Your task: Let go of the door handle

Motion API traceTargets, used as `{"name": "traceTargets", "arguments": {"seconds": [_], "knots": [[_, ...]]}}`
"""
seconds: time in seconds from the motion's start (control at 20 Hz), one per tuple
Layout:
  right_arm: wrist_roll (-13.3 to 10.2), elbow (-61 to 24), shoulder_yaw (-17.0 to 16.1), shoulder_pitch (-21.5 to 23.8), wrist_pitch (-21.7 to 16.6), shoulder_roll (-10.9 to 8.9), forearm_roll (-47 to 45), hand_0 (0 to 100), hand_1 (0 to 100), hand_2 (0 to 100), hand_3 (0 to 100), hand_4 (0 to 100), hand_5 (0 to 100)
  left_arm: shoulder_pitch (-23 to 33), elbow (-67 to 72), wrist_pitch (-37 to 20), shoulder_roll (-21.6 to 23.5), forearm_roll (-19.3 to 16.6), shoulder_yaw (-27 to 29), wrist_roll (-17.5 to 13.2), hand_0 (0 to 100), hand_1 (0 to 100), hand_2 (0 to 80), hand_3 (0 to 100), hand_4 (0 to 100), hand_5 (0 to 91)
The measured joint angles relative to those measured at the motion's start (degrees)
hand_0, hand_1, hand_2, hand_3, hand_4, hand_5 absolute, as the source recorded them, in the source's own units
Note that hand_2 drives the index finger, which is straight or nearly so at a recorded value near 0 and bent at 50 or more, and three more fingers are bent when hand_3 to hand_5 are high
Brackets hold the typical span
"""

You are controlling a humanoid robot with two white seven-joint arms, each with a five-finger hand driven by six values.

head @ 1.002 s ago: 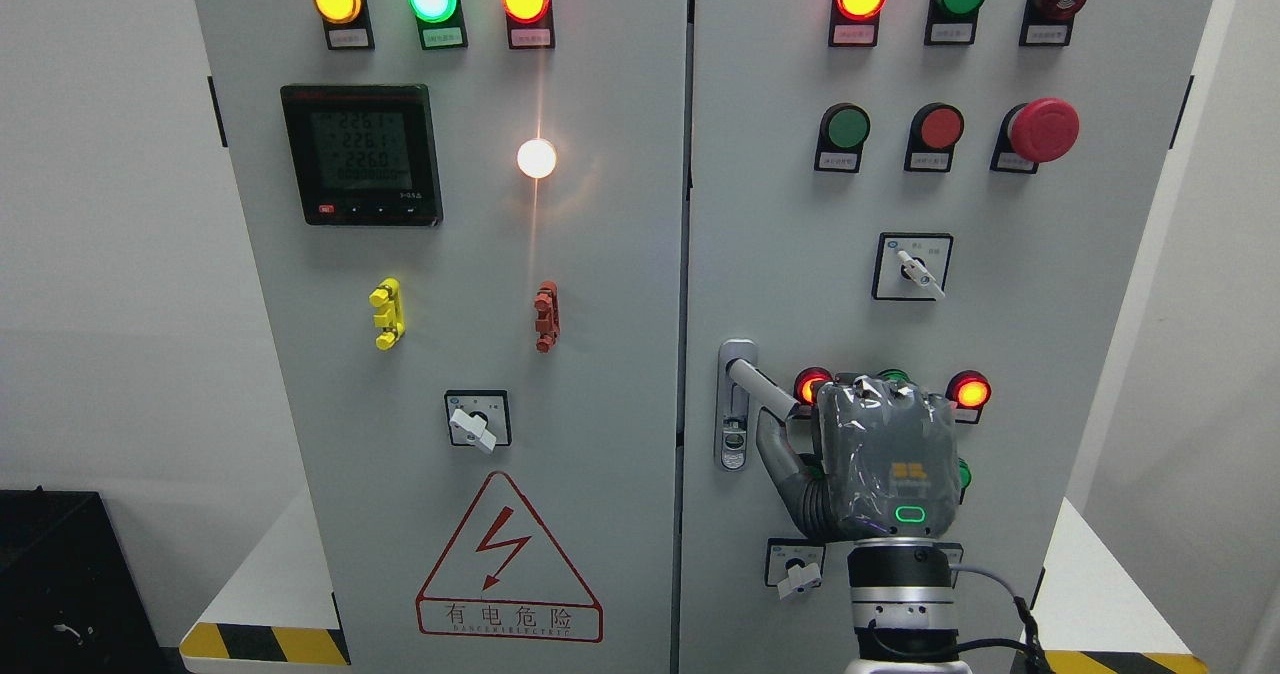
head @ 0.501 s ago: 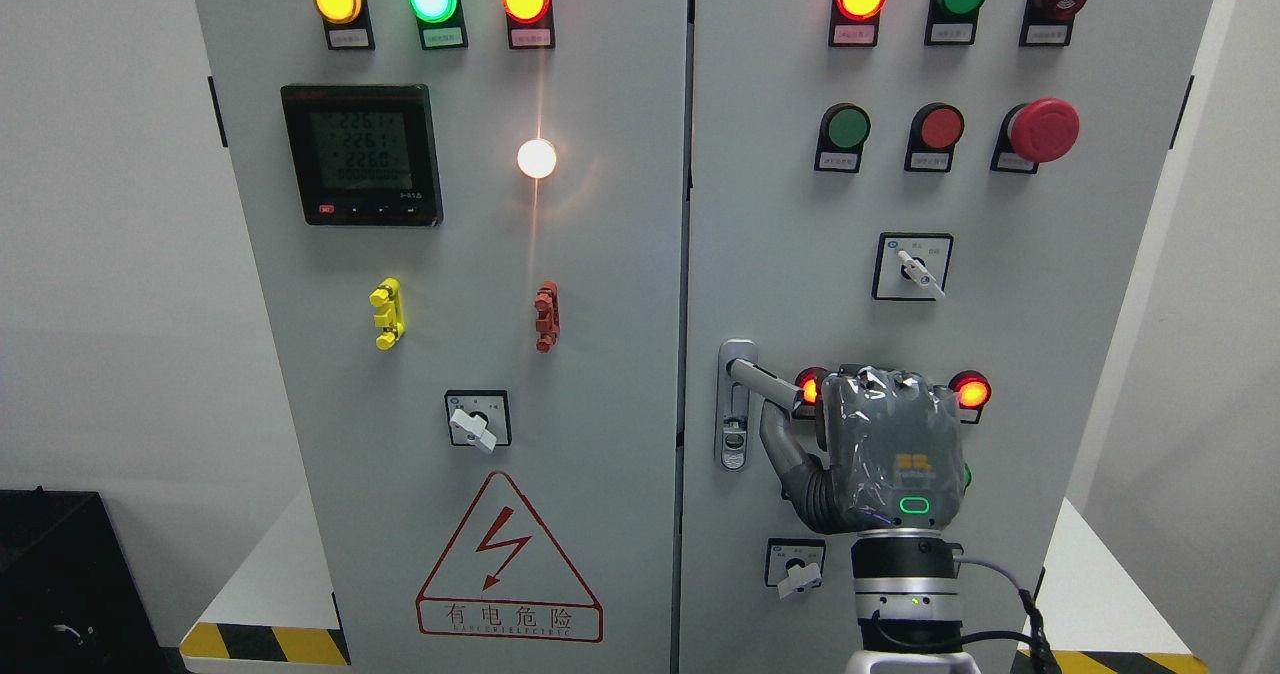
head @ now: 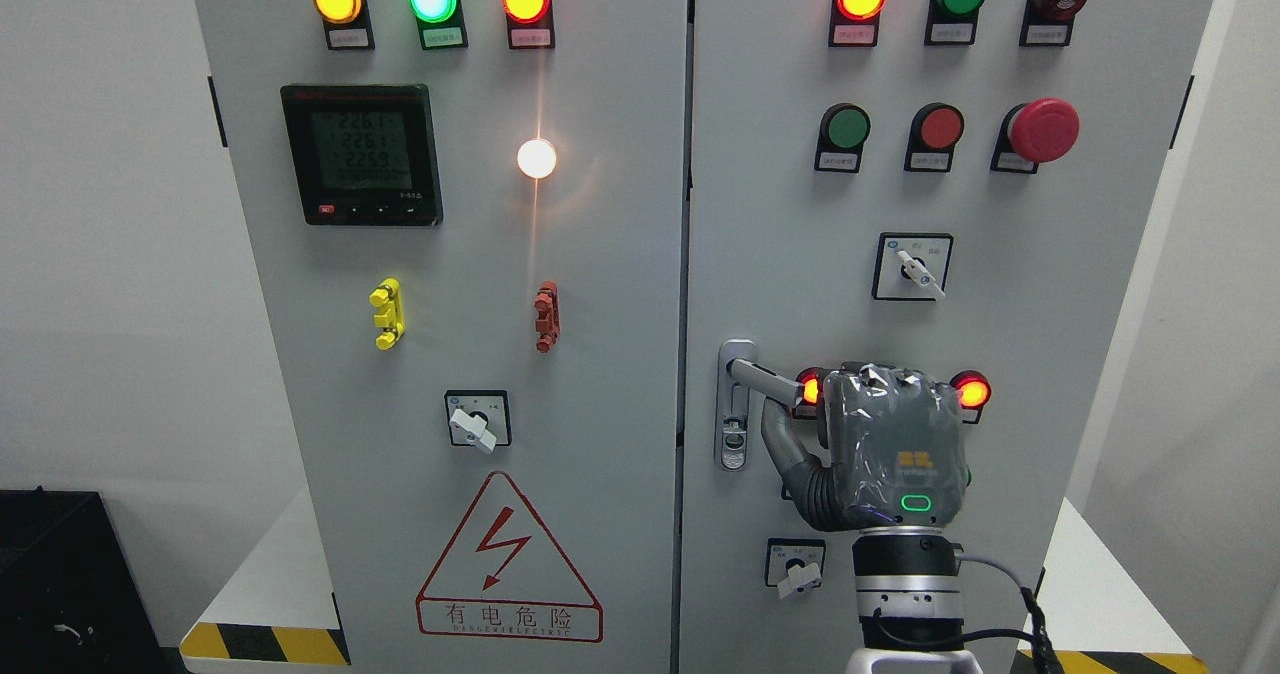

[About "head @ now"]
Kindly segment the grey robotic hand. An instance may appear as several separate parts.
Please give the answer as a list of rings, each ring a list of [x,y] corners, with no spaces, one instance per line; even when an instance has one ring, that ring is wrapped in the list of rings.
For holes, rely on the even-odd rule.
[[[945,528],[969,483],[955,388],[919,370],[860,364],[823,379],[829,464],[765,399],[760,434],[800,518],[819,532],[919,524]]]

